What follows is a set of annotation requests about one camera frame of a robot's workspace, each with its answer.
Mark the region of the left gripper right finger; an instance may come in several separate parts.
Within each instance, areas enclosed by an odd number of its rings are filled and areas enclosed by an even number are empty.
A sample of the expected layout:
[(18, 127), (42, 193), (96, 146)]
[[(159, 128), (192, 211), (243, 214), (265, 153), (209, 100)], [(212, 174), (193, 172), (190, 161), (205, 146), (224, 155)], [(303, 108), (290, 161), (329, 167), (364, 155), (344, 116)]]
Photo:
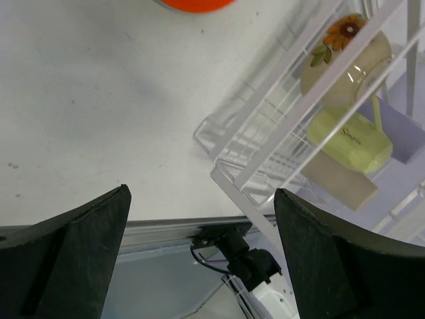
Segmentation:
[(287, 189), (274, 211), (300, 318), (423, 318), (424, 247), (378, 235)]

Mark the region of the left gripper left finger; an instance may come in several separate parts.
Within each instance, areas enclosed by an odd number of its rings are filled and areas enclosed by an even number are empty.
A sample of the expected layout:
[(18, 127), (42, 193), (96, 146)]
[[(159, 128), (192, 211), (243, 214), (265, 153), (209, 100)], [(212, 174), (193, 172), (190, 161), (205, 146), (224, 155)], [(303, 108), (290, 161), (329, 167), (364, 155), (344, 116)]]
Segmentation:
[(100, 318), (131, 204), (121, 185), (1, 235), (2, 318)]

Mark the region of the beige plastic cup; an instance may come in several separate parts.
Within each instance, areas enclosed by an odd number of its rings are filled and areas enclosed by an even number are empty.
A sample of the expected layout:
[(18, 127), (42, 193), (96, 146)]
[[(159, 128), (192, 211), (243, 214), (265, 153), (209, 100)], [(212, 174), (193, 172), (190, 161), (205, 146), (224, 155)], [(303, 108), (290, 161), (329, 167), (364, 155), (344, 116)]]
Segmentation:
[(379, 192), (365, 175), (347, 169), (322, 151), (300, 173), (353, 211), (361, 210)]

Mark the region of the light green mug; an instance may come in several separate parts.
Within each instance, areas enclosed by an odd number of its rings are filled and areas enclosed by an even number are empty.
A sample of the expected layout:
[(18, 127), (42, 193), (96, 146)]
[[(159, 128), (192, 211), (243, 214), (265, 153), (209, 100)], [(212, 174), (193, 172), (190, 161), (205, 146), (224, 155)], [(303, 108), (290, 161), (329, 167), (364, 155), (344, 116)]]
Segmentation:
[[(383, 130), (378, 97), (373, 96), (371, 103), (372, 120), (353, 113), (322, 147), (323, 152), (347, 169), (363, 174), (380, 169), (393, 152), (393, 144)], [(307, 139), (320, 144), (347, 112), (348, 109), (342, 107), (324, 107), (311, 121)]]

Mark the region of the orange plate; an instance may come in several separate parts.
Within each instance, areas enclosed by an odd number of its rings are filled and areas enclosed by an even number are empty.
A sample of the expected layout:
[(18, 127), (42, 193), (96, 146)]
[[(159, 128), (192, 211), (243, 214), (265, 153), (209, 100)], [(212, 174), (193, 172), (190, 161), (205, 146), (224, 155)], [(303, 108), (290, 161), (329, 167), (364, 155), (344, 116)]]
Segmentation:
[(235, 0), (158, 0), (157, 3), (184, 13), (212, 13), (233, 4)]

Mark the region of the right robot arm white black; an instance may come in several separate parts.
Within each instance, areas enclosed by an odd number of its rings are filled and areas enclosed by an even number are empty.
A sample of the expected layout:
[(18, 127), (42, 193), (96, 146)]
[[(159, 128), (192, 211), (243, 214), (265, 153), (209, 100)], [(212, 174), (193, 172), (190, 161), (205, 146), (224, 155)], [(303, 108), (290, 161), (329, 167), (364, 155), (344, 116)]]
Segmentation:
[[(282, 268), (264, 249), (251, 249), (244, 236), (251, 224), (203, 227), (193, 239), (190, 252), (195, 261), (215, 272), (238, 278), (272, 318), (299, 318), (295, 297), (282, 274)], [(227, 262), (227, 269), (216, 268), (196, 253), (216, 247)]]

